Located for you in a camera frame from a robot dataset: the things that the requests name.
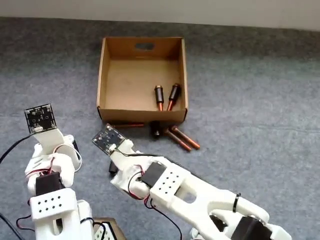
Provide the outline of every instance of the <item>copper cylinder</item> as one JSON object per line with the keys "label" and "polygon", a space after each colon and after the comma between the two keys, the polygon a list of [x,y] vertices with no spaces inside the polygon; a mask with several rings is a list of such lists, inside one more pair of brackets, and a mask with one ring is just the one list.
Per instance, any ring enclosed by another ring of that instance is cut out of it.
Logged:
{"label": "copper cylinder", "polygon": [[183,149],[187,150],[190,152],[192,149],[189,147],[187,144],[185,144],[180,138],[178,138],[176,135],[174,135],[172,132],[169,131],[167,128],[164,133],[170,137],[172,140],[174,140],[177,144],[179,144]]}
{"label": "copper cylinder", "polygon": [[194,140],[192,140],[189,136],[187,136],[185,133],[183,133],[182,131],[179,130],[179,128],[177,126],[172,126],[170,128],[170,130],[175,133],[178,134],[179,136],[181,136],[188,144],[190,144],[192,147],[194,147],[195,149],[200,149],[200,145],[195,142]]}
{"label": "copper cylinder", "polygon": [[162,102],[158,102],[157,105],[158,105],[159,111],[162,112],[164,110],[164,104]]}
{"label": "copper cylinder", "polygon": [[170,100],[168,103],[168,107],[166,108],[167,111],[171,111],[172,107],[174,106],[174,101]]}
{"label": "copper cylinder", "polygon": [[144,123],[128,123],[128,124],[115,124],[112,125],[113,128],[140,128],[144,127]]}

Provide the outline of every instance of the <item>red wire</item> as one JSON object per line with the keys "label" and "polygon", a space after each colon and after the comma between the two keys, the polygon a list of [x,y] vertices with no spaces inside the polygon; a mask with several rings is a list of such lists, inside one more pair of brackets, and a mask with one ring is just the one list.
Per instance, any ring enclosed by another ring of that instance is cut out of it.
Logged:
{"label": "red wire", "polygon": [[42,172],[46,172],[48,170],[49,170],[48,168],[39,168],[39,169],[36,169],[36,170],[29,172],[25,177],[28,177],[30,174],[39,173],[39,172],[42,173]]}
{"label": "red wire", "polygon": [[52,172],[52,166],[54,164],[54,160],[55,160],[55,157],[52,157],[51,162],[50,162],[50,168],[48,169],[49,174]]}

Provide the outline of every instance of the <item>open cardboard box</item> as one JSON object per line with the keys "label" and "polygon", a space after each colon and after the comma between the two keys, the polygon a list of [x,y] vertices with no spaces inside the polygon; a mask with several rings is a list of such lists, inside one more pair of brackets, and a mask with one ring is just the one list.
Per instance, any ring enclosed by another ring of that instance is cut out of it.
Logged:
{"label": "open cardboard box", "polygon": [[[122,230],[120,229],[120,227],[118,226],[116,220],[114,218],[111,217],[95,217],[94,218],[95,222],[98,223],[103,223],[103,224],[108,224],[110,227],[110,230],[112,232],[112,235],[115,236],[116,240],[126,240],[126,237],[124,235],[124,233],[122,232]],[[99,226],[95,226],[94,227],[94,231],[97,231],[99,228]]]}
{"label": "open cardboard box", "polygon": [[[163,87],[164,104],[173,84],[181,96],[172,111],[158,111],[155,86]],[[183,122],[188,111],[185,41],[181,37],[106,37],[102,42],[97,109],[115,122]]]}

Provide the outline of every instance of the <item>robotic arm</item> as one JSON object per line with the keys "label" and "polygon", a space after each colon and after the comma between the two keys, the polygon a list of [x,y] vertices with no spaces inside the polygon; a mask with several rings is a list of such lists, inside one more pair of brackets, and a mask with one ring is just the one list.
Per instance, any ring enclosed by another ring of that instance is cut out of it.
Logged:
{"label": "robotic arm", "polygon": [[24,173],[37,240],[114,239],[108,224],[96,233],[92,210],[70,187],[82,165],[76,141],[56,126],[50,104],[25,110],[29,131],[38,140]]}
{"label": "robotic arm", "polygon": [[[151,198],[191,224],[193,237],[204,240],[291,240],[269,214],[228,190],[218,189],[164,156],[133,151],[133,142],[107,125],[93,143],[119,169],[112,179],[121,191],[136,199]],[[195,196],[192,203],[186,194]]]}
{"label": "robotic arm", "polygon": [[[73,136],[63,136],[57,128],[51,105],[27,109],[25,115],[30,133],[39,141],[25,169],[36,239],[114,239],[107,224],[94,233],[90,205],[77,200],[70,188],[82,159]],[[261,207],[210,185],[168,157],[134,151],[133,142],[109,124],[92,141],[118,168],[112,184],[145,204],[151,199],[152,208],[184,219],[194,227],[194,240],[292,239],[269,223]],[[187,194],[195,200],[186,202]]]}

